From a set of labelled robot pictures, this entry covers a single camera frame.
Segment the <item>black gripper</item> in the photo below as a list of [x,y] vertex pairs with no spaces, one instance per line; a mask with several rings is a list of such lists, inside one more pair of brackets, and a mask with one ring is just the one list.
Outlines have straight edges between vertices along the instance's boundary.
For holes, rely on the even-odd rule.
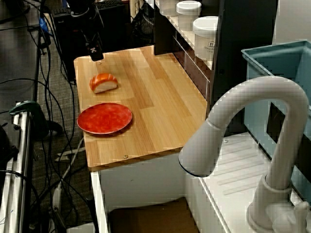
[[101,49],[99,30],[103,23],[97,6],[81,6],[78,13],[79,25],[87,45],[88,54],[92,61],[100,61],[104,58]]

